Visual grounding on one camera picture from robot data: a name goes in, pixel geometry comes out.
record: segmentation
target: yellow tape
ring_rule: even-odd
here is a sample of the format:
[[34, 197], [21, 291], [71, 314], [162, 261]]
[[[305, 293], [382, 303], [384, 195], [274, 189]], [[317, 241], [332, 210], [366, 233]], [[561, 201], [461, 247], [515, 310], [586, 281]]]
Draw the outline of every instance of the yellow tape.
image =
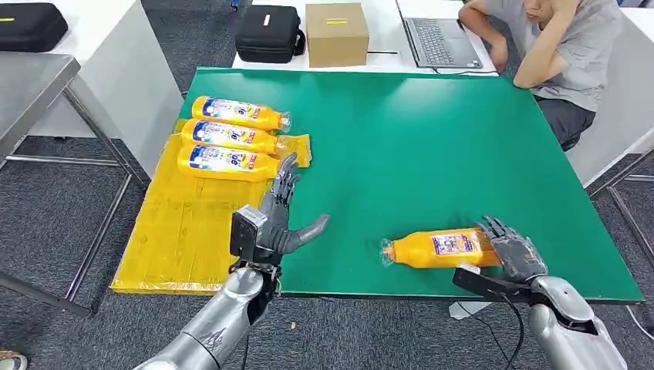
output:
[[347, 18], [327, 18], [325, 20], [328, 25], [346, 25], [347, 21]]
[[231, 214], [259, 205], [269, 182], [184, 176], [180, 135], [166, 143], [111, 288], [119, 293], [214, 294], [235, 258]]

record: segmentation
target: shoe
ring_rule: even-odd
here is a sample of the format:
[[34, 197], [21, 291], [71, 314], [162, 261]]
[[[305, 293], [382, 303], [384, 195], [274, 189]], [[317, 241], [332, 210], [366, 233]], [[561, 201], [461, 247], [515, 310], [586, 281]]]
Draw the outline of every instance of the shoe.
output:
[[0, 351], [0, 370], [25, 370], [27, 358], [13, 351]]
[[577, 145], [581, 137], [582, 135], [580, 133], [574, 135], [571, 139], [568, 139], [568, 141], [561, 144], [561, 149], [563, 149], [564, 152], [567, 152], [568, 150], [572, 149], [573, 146]]

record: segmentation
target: silver robotic arm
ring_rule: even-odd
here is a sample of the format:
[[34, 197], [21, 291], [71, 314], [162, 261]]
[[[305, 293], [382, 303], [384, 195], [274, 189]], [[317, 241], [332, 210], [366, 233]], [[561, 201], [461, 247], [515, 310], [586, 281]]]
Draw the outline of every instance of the silver robotic arm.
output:
[[293, 153], [279, 168], [259, 209], [242, 207], [232, 217], [230, 253], [239, 257], [218, 293], [161, 352], [138, 370], [220, 370], [237, 343], [264, 315], [278, 293], [281, 258], [319, 236], [322, 215], [301, 230], [288, 229], [288, 206], [299, 175]]
[[548, 303], [529, 310], [529, 328], [554, 369], [626, 369], [602, 320], [567, 281], [539, 276], [531, 290]]
[[[281, 165], [259, 209], [242, 207], [232, 217], [230, 253], [238, 261], [221, 290], [161, 352], [139, 370], [220, 370], [237, 343], [263, 317], [278, 293], [281, 258], [319, 236], [329, 222], [322, 215], [308, 227], [288, 229], [295, 183], [295, 155]], [[453, 283], [496, 301], [500, 295], [531, 306], [529, 327], [555, 370], [627, 368], [606, 327], [567, 281], [548, 275], [528, 238], [498, 219], [480, 224], [502, 263], [503, 278], [459, 266]]]
[[626, 369], [602, 320], [570, 283], [548, 275], [531, 240], [496, 218], [485, 220], [479, 226], [493, 244], [503, 278], [485, 277], [478, 269], [459, 266], [453, 283], [489, 300], [502, 294], [528, 303], [529, 328], [554, 370]]

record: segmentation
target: case handle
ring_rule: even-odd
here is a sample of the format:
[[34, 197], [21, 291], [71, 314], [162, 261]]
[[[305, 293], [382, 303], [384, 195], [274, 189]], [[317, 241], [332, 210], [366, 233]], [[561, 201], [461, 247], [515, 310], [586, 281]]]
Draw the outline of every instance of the case handle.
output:
[[297, 39], [298, 40], [295, 43], [295, 51], [293, 52], [293, 55], [301, 56], [302, 54], [305, 53], [305, 47], [306, 47], [306, 36], [301, 29], [298, 29]]

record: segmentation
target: cable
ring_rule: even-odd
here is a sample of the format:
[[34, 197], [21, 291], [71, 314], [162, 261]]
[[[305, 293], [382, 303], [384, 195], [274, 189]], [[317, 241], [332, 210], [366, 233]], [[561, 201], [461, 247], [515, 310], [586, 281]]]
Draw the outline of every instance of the cable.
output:
[[524, 323], [522, 322], [522, 316], [520, 316], [520, 312], [517, 311], [515, 304], [513, 304], [513, 302], [511, 302], [509, 298], [507, 298], [506, 294], [497, 293], [496, 291], [493, 291], [493, 293], [499, 295], [505, 302], [509, 304], [509, 306], [511, 306], [511, 310], [513, 310], [513, 312], [515, 313], [515, 316], [517, 317], [517, 322], [520, 324], [520, 337], [517, 339], [517, 345], [515, 345], [515, 350], [513, 351], [513, 355], [511, 356], [511, 359], [509, 360], [507, 367], [504, 368], [504, 370], [508, 370], [511, 366], [513, 366], [517, 354], [520, 351], [520, 348], [522, 348], [522, 341], [524, 340]]
[[442, 76], [465, 75], [466, 73], [473, 73], [473, 74], [476, 74], [476, 75], [485, 75], [485, 74], [488, 74], [488, 73], [497, 73], [496, 71], [486, 71], [486, 72], [484, 72], [484, 71], [479, 71], [479, 72], [468, 71], [468, 72], [457, 72], [457, 73], [441, 73], [441, 72], [438, 72], [438, 68], [435, 68], [435, 67], [432, 68], [432, 70], [433, 70], [437, 75], [442, 75]]
[[504, 356], [504, 359], [507, 360], [507, 362], [509, 362], [509, 356], [507, 356], [507, 352], [505, 352], [504, 348], [502, 348], [502, 345], [500, 345], [500, 341], [497, 340], [497, 337], [495, 336], [495, 332], [493, 331], [493, 327], [490, 326], [484, 320], [482, 320], [482, 319], [478, 318], [477, 316], [475, 316], [474, 314], [471, 314], [459, 301], [457, 302], [457, 304], [459, 305], [459, 307], [461, 307], [461, 309], [463, 309], [472, 318], [474, 318], [475, 320], [479, 321], [480, 323], [482, 323], [482, 324], [484, 324], [484, 325], [486, 325], [488, 327], [488, 330], [490, 330], [490, 335], [492, 335], [493, 339], [495, 340], [495, 344], [500, 349], [500, 352], [502, 352], [502, 355]]
[[635, 326], [637, 326], [638, 329], [640, 329], [640, 331], [642, 331], [642, 333], [644, 335], [647, 335], [647, 338], [649, 338], [650, 341], [654, 341], [654, 336], [652, 336], [647, 330], [645, 330], [645, 328], [642, 325], [640, 325], [638, 320], [635, 318], [635, 315], [633, 314], [632, 309], [629, 306], [625, 306], [625, 307], [627, 308], [627, 311], [629, 312], [629, 316], [632, 317], [632, 320], [634, 321]]
[[241, 363], [241, 370], [245, 370], [245, 363], [248, 361], [248, 348], [250, 347], [250, 333], [245, 335], [245, 353], [243, 354], [243, 362]]

